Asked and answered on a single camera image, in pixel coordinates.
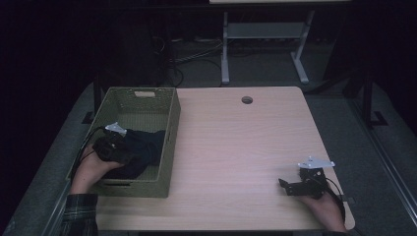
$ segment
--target dark background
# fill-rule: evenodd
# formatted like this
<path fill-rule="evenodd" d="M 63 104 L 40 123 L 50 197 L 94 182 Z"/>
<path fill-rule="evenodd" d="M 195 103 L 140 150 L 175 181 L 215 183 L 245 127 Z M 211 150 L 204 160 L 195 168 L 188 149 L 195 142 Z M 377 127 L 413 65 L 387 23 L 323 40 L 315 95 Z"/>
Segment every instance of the dark background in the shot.
<path fill-rule="evenodd" d="M 155 56 L 156 45 L 149 37 L 166 37 L 165 13 L 153 12 L 152 19 L 126 9 L 87 11 L 105 6 L 80 2 L 0 1 L 1 231 L 75 101 L 94 78 L 101 79 L 104 89 L 157 86 L 165 80 L 169 51 Z M 415 10 L 416 5 L 407 1 L 354 1 L 325 79 L 360 67 L 387 92 L 417 134 Z M 168 18 L 172 24 L 168 30 L 189 40 L 196 33 L 220 36 L 221 25 L 208 26 L 221 24 L 221 17 L 216 11 L 177 12 Z M 336 34 L 330 30 L 334 25 L 326 24 L 327 17 L 326 11 L 317 15 L 311 40 L 334 40 Z M 356 80 L 360 84 L 363 78 Z"/>

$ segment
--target wooden table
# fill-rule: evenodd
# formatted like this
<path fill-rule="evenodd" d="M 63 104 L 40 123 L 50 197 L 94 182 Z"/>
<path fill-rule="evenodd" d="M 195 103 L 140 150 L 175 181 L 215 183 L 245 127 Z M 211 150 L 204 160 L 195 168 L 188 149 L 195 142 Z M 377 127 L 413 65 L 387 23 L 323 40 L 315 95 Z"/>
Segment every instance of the wooden table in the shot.
<path fill-rule="evenodd" d="M 181 118 L 167 199 L 105 198 L 101 230 L 304 230 L 323 228 L 286 196 L 298 162 L 328 159 L 298 88 L 181 88 Z M 242 102 L 251 96 L 253 103 Z M 337 185 L 332 168 L 325 174 Z M 354 219 L 346 206 L 346 227 Z"/>

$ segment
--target cable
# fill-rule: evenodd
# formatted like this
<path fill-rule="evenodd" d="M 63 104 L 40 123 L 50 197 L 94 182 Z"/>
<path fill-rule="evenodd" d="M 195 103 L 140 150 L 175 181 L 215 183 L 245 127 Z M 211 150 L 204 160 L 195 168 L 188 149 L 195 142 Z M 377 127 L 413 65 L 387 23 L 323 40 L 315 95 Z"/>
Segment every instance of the cable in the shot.
<path fill-rule="evenodd" d="M 309 179 L 311 179 L 311 180 L 313 180 L 313 181 L 315 181 L 316 183 L 318 183 L 319 185 L 321 185 L 322 187 L 323 187 L 323 189 L 326 191 L 326 192 L 328 192 L 330 195 L 331 195 L 331 197 L 336 201 L 336 204 L 337 204 L 337 206 L 339 207 L 339 209 L 340 209 L 340 213 L 341 213 L 341 217 L 342 217 L 342 219 L 343 219 L 343 222 L 345 221 L 345 219 L 346 219 L 346 209 L 344 208 L 344 204 L 343 204 L 343 200 L 341 199 L 341 197 L 338 197 L 335 193 L 334 193 L 334 191 L 329 187 L 329 186 L 325 186 L 325 185 L 323 185 L 322 183 L 320 183 L 318 180 L 316 180 L 315 178 L 312 178 L 312 176 L 310 176 L 310 175 L 308 175 L 308 177 L 309 177 Z"/>
<path fill-rule="evenodd" d="M 196 38 L 194 39 L 194 41 L 196 41 L 198 43 L 210 45 L 210 44 L 214 44 L 216 42 L 219 42 L 220 39 L 219 38 L 213 38 L 213 39 L 211 39 L 211 38 L 200 38 L 200 37 L 197 37 L 196 36 Z"/>
<path fill-rule="evenodd" d="M 170 77 L 169 75 L 167 76 L 167 78 L 168 78 L 168 82 L 173 86 L 173 87 L 175 87 L 175 88 L 178 88 L 182 83 L 183 83 L 183 81 L 184 81 L 184 73 L 180 70 L 180 69 L 178 69 L 178 68 L 168 68 L 168 69 L 172 69 L 173 71 L 174 71 L 174 75 L 176 76 L 176 74 L 177 73 L 179 73 L 180 74 L 180 76 L 181 76 L 181 78 L 180 78 L 180 82 L 177 84 L 177 85 L 175 85 L 174 84 L 174 81 L 172 80 L 172 77 Z"/>
<path fill-rule="evenodd" d="M 341 197 L 340 189 L 337 187 L 337 185 L 332 180 L 330 180 L 329 178 L 326 178 L 326 179 L 329 180 L 334 185 L 334 187 L 336 187 L 336 189 L 337 189 L 337 191 L 338 191 L 338 193 L 340 195 L 340 199 L 343 201 L 343 198 Z"/>
<path fill-rule="evenodd" d="M 218 41 L 219 41 L 219 44 L 216 45 L 215 47 L 209 48 L 209 49 L 207 49 L 205 51 L 196 53 L 196 54 L 191 55 L 191 56 L 187 56 L 187 57 L 184 57 L 184 58 L 175 59 L 175 61 L 173 61 L 172 59 L 170 59 L 169 62 L 171 62 L 171 63 L 174 63 L 174 62 L 175 63 L 181 63 L 181 62 L 186 62 L 186 61 L 189 61 L 189 60 L 192 60 L 192 59 L 196 59 L 196 58 L 200 58 L 200 57 L 204 57 L 204 56 L 210 55 L 210 54 L 218 51 L 218 48 L 223 44 L 223 42 L 221 40 L 218 40 Z"/>
<path fill-rule="evenodd" d="M 163 51 L 163 49 L 165 49 L 165 40 L 163 40 L 163 38 L 162 38 L 162 37 L 160 37 L 160 36 L 153 36 L 152 38 L 153 38 L 153 39 L 158 39 L 158 40 L 162 43 L 161 48 L 160 48 L 160 49 L 159 49 L 159 51 L 157 52 L 157 54 L 159 54 L 160 52 L 162 52 L 162 51 Z"/>
<path fill-rule="evenodd" d="M 73 167 L 71 168 L 71 176 L 70 176 L 71 177 L 71 182 L 73 182 L 76 171 L 77 171 L 78 167 L 80 166 L 80 162 L 82 161 L 82 154 L 83 154 L 84 150 L 86 149 L 86 146 L 89 143 L 89 140 L 95 134 L 95 132 L 97 132 L 98 130 L 104 130 L 104 126 L 96 127 L 91 132 L 89 132 L 89 134 L 84 139 L 84 141 L 83 141 L 83 143 L 82 143 L 82 145 L 79 149 L 79 152 L 77 153 L 77 157 L 76 157 L 76 160 L 74 161 Z"/>
<path fill-rule="evenodd" d="M 353 227 L 353 230 L 355 230 L 355 231 L 356 231 L 359 235 L 361 235 L 361 236 L 365 236 L 365 234 L 364 234 L 364 233 L 362 233 L 362 231 L 361 231 L 361 230 L 359 230 L 357 226 Z"/>
<path fill-rule="evenodd" d="M 213 61 L 211 61 L 211 60 L 209 60 L 209 59 L 193 59 L 193 60 L 189 60 L 189 61 L 186 61 L 186 62 L 182 62 L 182 63 L 180 63 L 180 65 L 182 65 L 182 64 L 185 64 L 185 63 L 190 63 L 190 62 L 199 62 L 199 61 L 203 61 L 203 62 L 209 62 L 209 63 L 211 63 L 212 65 L 214 65 L 218 70 L 220 70 L 220 72 L 221 72 L 221 67 L 217 64 L 217 63 L 215 63 L 215 62 L 213 62 Z M 183 82 L 183 80 L 184 80 L 184 75 L 183 75 L 183 73 L 179 70 L 179 69 L 177 69 L 177 68 L 175 68 L 176 69 L 176 71 L 178 71 L 178 72 L 180 72 L 181 73 L 181 76 L 182 76 L 182 78 L 181 78 L 181 82 L 178 84 L 178 85 L 176 85 L 175 87 L 177 88 L 182 82 Z"/>
<path fill-rule="evenodd" d="M 239 40 L 232 44 L 233 41 L 234 40 L 230 40 L 230 42 L 227 43 L 227 44 L 230 44 L 229 46 L 230 52 L 228 53 L 230 57 L 249 57 L 249 56 L 257 54 L 255 52 L 255 48 L 251 45 L 245 44 L 243 40 Z"/>
<path fill-rule="evenodd" d="M 81 157 L 80 161 L 83 161 L 87 156 L 89 156 L 90 154 L 92 154 L 93 152 L 95 152 L 95 150 L 90 151 L 87 155 Z"/>

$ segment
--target plaid sleeve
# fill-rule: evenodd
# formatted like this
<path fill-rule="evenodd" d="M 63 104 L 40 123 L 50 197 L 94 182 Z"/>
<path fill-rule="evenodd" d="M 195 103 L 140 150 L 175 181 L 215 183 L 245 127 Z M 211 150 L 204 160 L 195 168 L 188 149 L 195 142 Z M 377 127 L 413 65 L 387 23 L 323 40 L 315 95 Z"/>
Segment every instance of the plaid sleeve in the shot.
<path fill-rule="evenodd" d="M 95 206 L 98 196 L 94 194 L 69 195 L 65 205 L 60 235 L 97 235 Z"/>

